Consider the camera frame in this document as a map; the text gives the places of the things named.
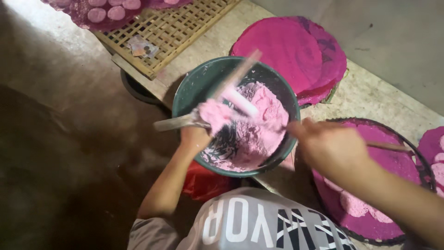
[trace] forearm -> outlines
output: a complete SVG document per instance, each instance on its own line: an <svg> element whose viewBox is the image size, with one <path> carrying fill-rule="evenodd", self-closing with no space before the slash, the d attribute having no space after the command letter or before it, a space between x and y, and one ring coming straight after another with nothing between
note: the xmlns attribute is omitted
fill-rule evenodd
<svg viewBox="0 0 444 250"><path fill-rule="evenodd" d="M168 217L174 213L185 181L186 171L194 158L184 146L179 146L162 171L137 212L137 218Z"/></svg>
<svg viewBox="0 0 444 250"><path fill-rule="evenodd" d="M366 173L353 174L356 178L341 186L432 246L444 249L444 200L379 166L374 167L374 161L368 164Z"/></svg>

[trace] wall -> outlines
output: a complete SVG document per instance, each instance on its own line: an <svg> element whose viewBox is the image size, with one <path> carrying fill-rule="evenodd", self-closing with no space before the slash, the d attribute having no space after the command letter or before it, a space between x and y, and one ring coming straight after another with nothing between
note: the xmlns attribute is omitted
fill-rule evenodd
<svg viewBox="0 0 444 250"><path fill-rule="evenodd" d="M444 2L439 0L252 0L277 16L306 16L347 57L444 115Z"/></svg>

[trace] red plastic bag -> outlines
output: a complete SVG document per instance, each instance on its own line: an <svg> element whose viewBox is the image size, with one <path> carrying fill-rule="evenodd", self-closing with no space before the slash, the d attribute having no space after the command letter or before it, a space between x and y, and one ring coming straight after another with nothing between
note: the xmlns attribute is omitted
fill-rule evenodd
<svg viewBox="0 0 444 250"><path fill-rule="evenodd" d="M193 200L206 202L237 188L239 180L214 173L192 161L186 173L182 192Z"/></svg>

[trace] concrete floor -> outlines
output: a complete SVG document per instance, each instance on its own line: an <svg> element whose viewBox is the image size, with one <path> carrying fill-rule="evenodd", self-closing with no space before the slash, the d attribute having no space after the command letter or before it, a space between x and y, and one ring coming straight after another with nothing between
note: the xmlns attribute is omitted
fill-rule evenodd
<svg viewBox="0 0 444 250"><path fill-rule="evenodd" d="M178 143L152 129L167 115L126 91L94 35L38 0L0 1L0 51L0 248L125 249ZM180 204L183 236L201 204Z"/></svg>

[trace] hand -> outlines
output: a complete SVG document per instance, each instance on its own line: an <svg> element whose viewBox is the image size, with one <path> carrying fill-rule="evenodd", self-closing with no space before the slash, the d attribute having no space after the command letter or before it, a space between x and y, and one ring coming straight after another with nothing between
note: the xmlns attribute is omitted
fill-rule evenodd
<svg viewBox="0 0 444 250"><path fill-rule="evenodd" d="M212 139L205 129L193 126L183 127L180 137L180 147L186 148L194 155L204 150Z"/></svg>
<svg viewBox="0 0 444 250"><path fill-rule="evenodd" d="M337 184L355 173L366 172L361 171L363 168L375 166L369 164L373 160L365 141L354 128L332 122L312 122L306 118L302 123L288 124L287 129L299 140L303 160Z"/></svg>

